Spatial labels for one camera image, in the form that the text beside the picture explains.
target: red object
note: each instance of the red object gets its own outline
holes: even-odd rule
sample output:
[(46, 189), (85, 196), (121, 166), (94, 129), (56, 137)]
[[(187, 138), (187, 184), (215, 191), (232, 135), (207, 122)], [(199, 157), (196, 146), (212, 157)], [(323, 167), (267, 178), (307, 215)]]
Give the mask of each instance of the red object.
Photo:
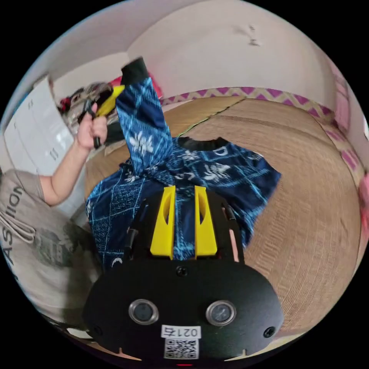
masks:
[[(153, 81), (153, 87), (154, 87), (154, 90), (156, 91), (156, 93), (158, 95), (158, 98), (161, 99), (163, 97), (163, 92), (162, 92), (161, 88), (159, 87), (159, 85), (155, 81), (155, 78), (150, 73), (149, 73), (149, 76), (151, 77), (151, 79)], [(115, 78), (115, 80), (111, 81), (110, 83), (113, 87), (120, 86), (120, 81), (121, 80), (122, 80), (122, 77), (118, 77), (118, 78)]]

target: blue patterned shirt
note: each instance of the blue patterned shirt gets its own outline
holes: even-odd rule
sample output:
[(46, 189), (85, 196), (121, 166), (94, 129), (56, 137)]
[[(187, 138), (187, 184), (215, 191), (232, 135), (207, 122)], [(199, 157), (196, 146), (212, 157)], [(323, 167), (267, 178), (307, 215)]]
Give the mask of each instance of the blue patterned shirt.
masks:
[(126, 87), (116, 107), (131, 158), (101, 181), (86, 211), (105, 269), (122, 257), (127, 230), (143, 199), (176, 186), (174, 259), (194, 256), (194, 186), (224, 197), (244, 247), (280, 178), (259, 154), (218, 138), (171, 138), (151, 80)]

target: shirt sleeve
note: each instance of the shirt sleeve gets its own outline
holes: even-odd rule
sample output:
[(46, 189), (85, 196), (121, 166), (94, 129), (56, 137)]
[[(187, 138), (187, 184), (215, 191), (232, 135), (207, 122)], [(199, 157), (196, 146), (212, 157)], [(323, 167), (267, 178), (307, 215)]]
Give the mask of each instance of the shirt sleeve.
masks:
[(172, 138), (143, 58), (122, 69), (121, 84), (125, 89), (116, 100), (116, 110), (134, 175), (139, 175), (171, 154)]
[(21, 186), (29, 195), (34, 195), (42, 201), (45, 201), (40, 177), (37, 174), (32, 174), (17, 169), (10, 169), (3, 174), (3, 177), (8, 178), (16, 185)]

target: person's arm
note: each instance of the person's arm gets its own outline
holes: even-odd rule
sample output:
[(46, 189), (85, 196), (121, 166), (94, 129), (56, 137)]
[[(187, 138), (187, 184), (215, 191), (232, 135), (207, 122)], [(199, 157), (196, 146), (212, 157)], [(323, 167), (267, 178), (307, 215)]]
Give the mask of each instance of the person's arm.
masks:
[(52, 176), (40, 176), (44, 201), (55, 206), (65, 201), (73, 191), (93, 146), (93, 137), (100, 137), (103, 144), (107, 136), (106, 118), (92, 120), (87, 113), (78, 129), (75, 140)]

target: black fabric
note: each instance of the black fabric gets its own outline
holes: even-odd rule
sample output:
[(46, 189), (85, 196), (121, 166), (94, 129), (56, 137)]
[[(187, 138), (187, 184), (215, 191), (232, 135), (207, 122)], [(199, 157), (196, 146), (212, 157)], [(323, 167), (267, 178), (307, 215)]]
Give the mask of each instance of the black fabric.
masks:
[(119, 120), (117, 120), (108, 125), (108, 135), (106, 137), (105, 146), (109, 146), (121, 140), (124, 140), (124, 134), (122, 132)]
[(121, 70), (122, 70), (122, 80), (120, 83), (121, 85), (132, 85), (134, 83), (142, 82), (144, 79), (149, 77), (149, 73), (146, 69), (146, 65), (142, 57), (139, 57), (131, 61)]
[(228, 142), (222, 137), (208, 141), (196, 141), (190, 137), (178, 138), (179, 146), (190, 151), (213, 151), (227, 145)]

